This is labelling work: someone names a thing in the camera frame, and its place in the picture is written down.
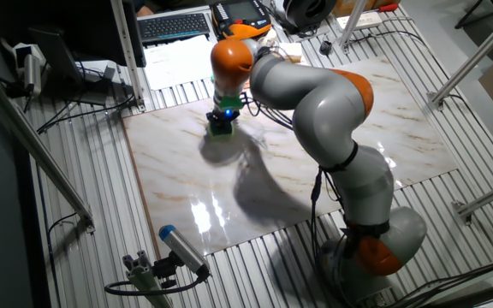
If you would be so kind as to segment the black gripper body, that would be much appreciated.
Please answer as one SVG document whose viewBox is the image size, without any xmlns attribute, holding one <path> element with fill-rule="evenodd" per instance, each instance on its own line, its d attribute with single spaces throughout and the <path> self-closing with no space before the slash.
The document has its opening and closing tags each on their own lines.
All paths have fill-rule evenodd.
<svg viewBox="0 0 493 308">
<path fill-rule="evenodd" d="M 240 114 L 241 113 L 239 110 L 231 110 L 231 109 L 227 109 L 224 111 L 213 110 L 206 114 L 206 118 L 208 121 L 214 119 L 217 121 L 217 124 L 223 124 L 225 120 L 230 120 L 230 121 L 235 120 Z"/>
</svg>

